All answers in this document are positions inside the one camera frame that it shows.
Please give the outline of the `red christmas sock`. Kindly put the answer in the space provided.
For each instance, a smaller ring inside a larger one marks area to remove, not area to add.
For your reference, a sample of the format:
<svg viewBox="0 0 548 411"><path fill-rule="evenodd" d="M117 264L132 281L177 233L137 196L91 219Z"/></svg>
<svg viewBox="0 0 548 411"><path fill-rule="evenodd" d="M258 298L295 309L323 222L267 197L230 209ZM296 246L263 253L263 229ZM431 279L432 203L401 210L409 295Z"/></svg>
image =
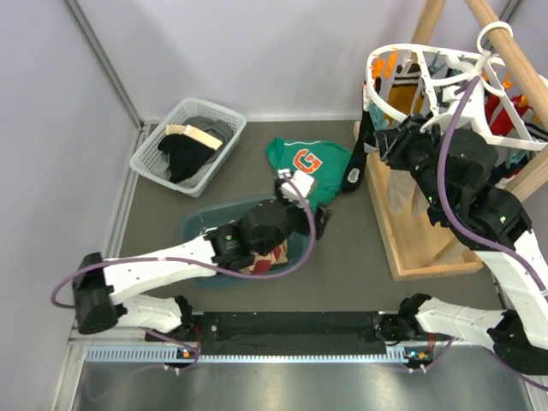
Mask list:
<svg viewBox="0 0 548 411"><path fill-rule="evenodd" d="M519 116L523 116L530 108L528 99L525 95L517 95L511 99L511 102ZM507 136L514 128L508 112L504 107L498 112L495 120L492 120L495 109L502 105L500 98L493 94L489 94L485 103L485 118L490 123L491 133L499 136Z"/></svg>

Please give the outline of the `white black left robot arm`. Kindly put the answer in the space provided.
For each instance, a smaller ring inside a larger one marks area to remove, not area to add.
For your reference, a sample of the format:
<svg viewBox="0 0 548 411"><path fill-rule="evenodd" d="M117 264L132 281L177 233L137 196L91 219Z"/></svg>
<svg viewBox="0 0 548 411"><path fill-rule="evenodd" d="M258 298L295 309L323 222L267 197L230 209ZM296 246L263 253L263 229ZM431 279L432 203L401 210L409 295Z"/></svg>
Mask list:
<svg viewBox="0 0 548 411"><path fill-rule="evenodd" d="M130 259L104 259L88 254L81 274L72 281L75 317L82 335L117 325L144 327L175 339L194 329L192 309L182 297L159 299L147 293L172 283L240 273L256 256L266 255L294 233L324 234L331 211L319 205L312 215L297 205L263 200L233 223L207 230L191 241Z"/></svg>

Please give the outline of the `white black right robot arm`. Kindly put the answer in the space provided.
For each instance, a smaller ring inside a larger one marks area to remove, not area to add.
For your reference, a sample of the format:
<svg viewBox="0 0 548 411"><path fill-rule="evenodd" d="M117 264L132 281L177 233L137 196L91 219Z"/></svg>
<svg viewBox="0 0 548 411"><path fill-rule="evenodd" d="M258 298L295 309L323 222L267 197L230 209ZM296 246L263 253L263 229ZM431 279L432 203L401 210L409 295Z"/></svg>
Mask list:
<svg viewBox="0 0 548 411"><path fill-rule="evenodd" d="M525 375L547 374L547 264L531 218L509 191L490 184L497 151L471 129L422 132L421 116L374 133L378 155L410 173L432 224L450 229L507 295L506 310L480 310L416 294L400 305L397 338L444 334L480 345Z"/></svg>

